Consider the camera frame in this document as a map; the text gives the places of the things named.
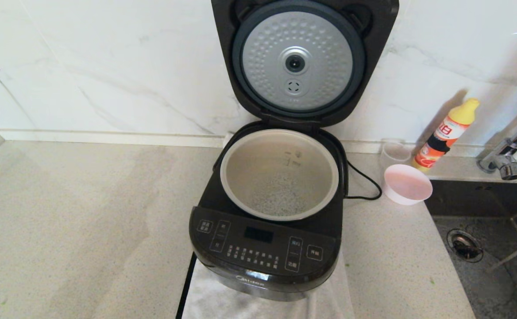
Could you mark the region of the black rice cooker base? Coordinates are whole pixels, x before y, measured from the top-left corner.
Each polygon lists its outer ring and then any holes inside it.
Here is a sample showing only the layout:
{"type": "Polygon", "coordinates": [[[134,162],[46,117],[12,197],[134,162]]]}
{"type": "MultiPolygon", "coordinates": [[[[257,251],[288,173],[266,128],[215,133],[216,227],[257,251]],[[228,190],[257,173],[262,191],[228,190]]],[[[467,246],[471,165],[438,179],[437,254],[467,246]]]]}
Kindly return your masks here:
{"type": "Polygon", "coordinates": [[[347,192],[345,149],[331,133],[253,122],[229,139],[215,161],[202,197],[190,212],[190,242],[197,259],[223,285],[270,300],[300,300],[327,281],[337,266],[347,192]],[[242,137],[265,129],[306,134],[336,160],[338,190],[317,214],[290,222],[265,220],[243,211],[224,191],[220,181],[224,154],[242,137]]]}

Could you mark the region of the chrome faucet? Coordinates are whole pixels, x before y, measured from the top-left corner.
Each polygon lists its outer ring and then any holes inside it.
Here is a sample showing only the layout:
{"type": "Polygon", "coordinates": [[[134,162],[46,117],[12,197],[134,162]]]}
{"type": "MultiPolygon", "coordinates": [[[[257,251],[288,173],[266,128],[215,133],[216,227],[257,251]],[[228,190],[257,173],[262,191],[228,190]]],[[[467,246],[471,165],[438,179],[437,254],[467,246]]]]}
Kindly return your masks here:
{"type": "Polygon", "coordinates": [[[501,140],[485,155],[479,156],[476,164],[478,168],[489,174],[499,172],[502,180],[517,179],[517,131],[501,140]]]}

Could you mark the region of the clear plastic measuring cup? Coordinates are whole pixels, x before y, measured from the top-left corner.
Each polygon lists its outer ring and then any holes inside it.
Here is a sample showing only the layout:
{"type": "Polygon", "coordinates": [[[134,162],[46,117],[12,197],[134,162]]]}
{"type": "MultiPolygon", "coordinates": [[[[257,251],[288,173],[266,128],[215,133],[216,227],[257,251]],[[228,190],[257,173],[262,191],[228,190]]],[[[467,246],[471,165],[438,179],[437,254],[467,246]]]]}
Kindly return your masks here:
{"type": "Polygon", "coordinates": [[[378,163],[380,168],[386,169],[392,165],[406,164],[412,157],[412,150],[402,139],[382,139],[382,147],[378,163]]]}

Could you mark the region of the pink plastic bowl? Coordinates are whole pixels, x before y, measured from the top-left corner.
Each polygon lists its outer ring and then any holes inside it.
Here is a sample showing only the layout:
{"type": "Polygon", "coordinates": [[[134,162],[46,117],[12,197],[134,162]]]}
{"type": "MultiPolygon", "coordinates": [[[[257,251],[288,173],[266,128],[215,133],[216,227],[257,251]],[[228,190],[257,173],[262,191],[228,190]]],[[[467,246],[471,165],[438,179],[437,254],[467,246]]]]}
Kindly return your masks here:
{"type": "Polygon", "coordinates": [[[431,197],[431,180],[420,170],[408,165],[391,165],[383,174],[384,195],[403,206],[412,206],[431,197]]]}

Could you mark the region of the yellow capped detergent bottle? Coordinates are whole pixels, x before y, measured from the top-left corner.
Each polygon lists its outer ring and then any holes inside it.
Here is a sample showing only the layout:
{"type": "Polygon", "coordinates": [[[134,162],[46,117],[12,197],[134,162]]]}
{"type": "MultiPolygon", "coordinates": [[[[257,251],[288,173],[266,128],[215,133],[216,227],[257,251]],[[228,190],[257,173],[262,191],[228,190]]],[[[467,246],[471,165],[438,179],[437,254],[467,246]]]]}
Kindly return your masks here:
{"type": "Polygon", "coordinates": [[[475,121],[475,111],[479,105],[478,99],[471,98],[451,109],[423,147],[416,152],[412,167],[422,172],[429,171],[475,121]]]}

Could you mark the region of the white translucent mat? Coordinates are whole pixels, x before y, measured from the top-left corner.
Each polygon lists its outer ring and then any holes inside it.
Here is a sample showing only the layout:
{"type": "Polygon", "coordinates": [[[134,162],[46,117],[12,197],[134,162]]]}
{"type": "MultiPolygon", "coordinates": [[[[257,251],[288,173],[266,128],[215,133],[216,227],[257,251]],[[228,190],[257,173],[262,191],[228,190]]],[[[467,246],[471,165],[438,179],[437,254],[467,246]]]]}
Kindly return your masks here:
{"type": "Polygon", "coordinates": [[[222,285],[198,259],[182,319],[356,319],[346,263],[339,255],[333,274],[298,301],[273,301],[222,285]]]}

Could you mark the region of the white raw rice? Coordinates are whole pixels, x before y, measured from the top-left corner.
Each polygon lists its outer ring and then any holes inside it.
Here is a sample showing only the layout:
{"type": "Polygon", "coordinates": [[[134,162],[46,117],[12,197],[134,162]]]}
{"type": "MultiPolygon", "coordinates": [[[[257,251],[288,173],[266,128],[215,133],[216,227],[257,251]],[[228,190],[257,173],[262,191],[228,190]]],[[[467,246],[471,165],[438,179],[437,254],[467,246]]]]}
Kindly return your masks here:
{"type": "Polygon", "coordinates": [[[317,197],[306,183],[281,175],[259,180],[251,189],[247,205],[269,216],[289,217],[317,206],[317,197]]]}

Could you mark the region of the thin clear water stream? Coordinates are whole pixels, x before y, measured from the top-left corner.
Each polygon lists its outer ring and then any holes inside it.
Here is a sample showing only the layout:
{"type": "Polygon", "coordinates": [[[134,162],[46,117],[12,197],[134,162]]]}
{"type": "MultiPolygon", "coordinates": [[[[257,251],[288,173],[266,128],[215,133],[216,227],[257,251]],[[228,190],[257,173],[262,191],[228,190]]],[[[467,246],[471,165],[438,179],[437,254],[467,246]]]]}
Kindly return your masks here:
{"type": "Polygon", "coordinates": [[[495,263],[493,266],[489,267],[487,269],[487,272],[489,272],[489,273],[493,272],[498,267],[501,267],[502,265],[504,265],[505,263],[509,262],[510,260],[512,260],[516,257],[517,257],[517,250],[515,252],[511,253],[509,256],[506,256],[505,258],[503,258],[501,261],[495,263]]]}

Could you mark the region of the grey inner pot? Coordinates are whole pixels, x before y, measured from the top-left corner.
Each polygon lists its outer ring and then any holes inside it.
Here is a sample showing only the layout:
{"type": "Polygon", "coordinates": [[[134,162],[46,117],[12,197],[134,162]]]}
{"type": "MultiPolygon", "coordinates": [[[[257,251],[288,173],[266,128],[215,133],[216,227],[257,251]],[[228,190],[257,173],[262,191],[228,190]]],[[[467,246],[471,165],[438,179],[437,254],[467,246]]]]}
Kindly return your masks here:
{"type": "Polygon", "coordinates": [[[228,148],[220,164],[220,181],[228,197],[243,211],[265,220],[290,222],[325,208],[338,190],[337,162],[316,139],[287,129],[265,129],[246,135],[228,148]],[[289,176],[313,189],[317,206],[289,217],[269,216],[247,205],[252,187],[262,179],[289,176]]]}

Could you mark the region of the black rice cooker lid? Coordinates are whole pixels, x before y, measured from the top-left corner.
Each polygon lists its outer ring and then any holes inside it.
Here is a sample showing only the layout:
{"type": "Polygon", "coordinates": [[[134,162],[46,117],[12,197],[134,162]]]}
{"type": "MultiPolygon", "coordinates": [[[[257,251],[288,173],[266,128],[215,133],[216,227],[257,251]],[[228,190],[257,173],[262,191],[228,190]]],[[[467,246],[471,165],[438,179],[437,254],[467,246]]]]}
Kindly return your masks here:
{"type": "Polygon", "coordinates": [[[238,102],[261,123],[344,121],[377,66],[399,0],[212,0],[238,102]]]}

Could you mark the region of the stainless steel sink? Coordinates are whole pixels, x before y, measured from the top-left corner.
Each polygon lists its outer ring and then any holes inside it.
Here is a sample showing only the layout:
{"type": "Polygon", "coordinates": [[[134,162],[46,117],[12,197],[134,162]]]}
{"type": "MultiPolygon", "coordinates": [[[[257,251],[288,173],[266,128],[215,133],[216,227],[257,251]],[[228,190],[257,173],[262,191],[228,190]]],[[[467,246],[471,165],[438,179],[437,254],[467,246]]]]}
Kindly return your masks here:
{"type": "Polygon", "coordinates": [[[517,257],[487,269],[517,250],[517,183],[433,180],[425,201],[477,319],[517,319],[517,257]],[[448,248],[449,230],[475,237],[481,262],[468,263],[448,248]]]}

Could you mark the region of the black strip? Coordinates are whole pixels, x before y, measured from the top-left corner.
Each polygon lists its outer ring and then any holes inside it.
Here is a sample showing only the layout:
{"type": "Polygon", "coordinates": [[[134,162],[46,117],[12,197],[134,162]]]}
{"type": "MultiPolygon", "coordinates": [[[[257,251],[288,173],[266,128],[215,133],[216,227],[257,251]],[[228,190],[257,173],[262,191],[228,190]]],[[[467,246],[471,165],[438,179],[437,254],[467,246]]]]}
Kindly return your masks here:
{"type": "Polygon", "coordinates": [[[183,285],[183,288],[182,288],[182,293],[181,293],[181,296],[180,296],[179,305],[177,307],[175,319],[182,319],[182,315],[183,315],[183,312],[184,312],[184,309],[185,309],[185,303],[186,303],[186,299],[188,297],[188,293],[189,293],[189,289],[190,289],[190,282],[192,280],[192,276],[193,276],[193,271],[194,271],[194,268],[195,268],[196,260],[197,260],[196,254],[192,253],[192,256],[190,258],[190,264],[189,264],[189,267],[188,267],[188,271],[187,271],[186,277],[185,277],[185,282],[184,282],[184,285],[183,285]]]}

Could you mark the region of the metal sink drain strainer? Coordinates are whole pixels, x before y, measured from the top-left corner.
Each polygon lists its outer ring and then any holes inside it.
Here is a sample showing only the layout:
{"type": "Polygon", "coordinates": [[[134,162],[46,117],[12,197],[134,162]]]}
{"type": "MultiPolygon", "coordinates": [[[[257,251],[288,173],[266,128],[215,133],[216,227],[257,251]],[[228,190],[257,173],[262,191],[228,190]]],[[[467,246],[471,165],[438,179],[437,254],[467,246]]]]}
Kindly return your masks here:
{"type": "Polygon", "coordinates": [[[449,250],[464,262],[478,263],[483,260],[484,250],[478,240],[463,230],[449,230],[446,235],[446,243],[449,250]]]}

